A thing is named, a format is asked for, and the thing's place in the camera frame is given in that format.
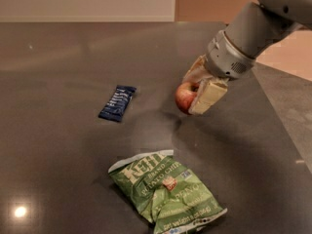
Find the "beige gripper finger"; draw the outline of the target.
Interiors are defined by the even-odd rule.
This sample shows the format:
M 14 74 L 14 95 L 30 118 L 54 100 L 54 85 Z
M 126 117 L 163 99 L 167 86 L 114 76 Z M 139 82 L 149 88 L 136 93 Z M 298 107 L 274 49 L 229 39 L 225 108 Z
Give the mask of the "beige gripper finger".
M 199 56 L 185 73 L 182 82 L 198 83 L 202 79 L 207 78 L 209 73 L 205 67 L 205 62 L 206 56 Z
M 191 115 L 204 114 L 227 93 L 227 90 L 227 79 L 203 79 L 197 91 L 197 96 L 188 109 L 188 113 Z

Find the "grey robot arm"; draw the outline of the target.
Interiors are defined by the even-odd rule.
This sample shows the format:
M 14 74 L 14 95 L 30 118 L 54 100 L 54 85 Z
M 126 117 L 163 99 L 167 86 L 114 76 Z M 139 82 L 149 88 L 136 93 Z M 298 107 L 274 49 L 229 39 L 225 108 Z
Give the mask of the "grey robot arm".
M 312 0 L 248 3 L 185 73 L 175 92 L 177 107 L 188 115 L 205 113 L 227 93 L 228 82 L 253 68 L 267 48 L 311 25 Z

